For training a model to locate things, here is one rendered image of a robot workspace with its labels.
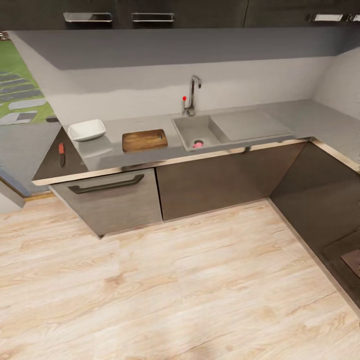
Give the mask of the cutting board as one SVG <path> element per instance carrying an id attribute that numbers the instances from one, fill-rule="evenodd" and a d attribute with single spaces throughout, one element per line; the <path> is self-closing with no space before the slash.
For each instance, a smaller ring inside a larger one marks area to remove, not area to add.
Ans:
<path id="1" fill-rule="evenodd" d="M 162 139 L 158 139 L 161 136 Z M 128 132 L 122 135 L 122 150 L 124 152 L 165 147 L 168 140 L 163 129 Z"/>

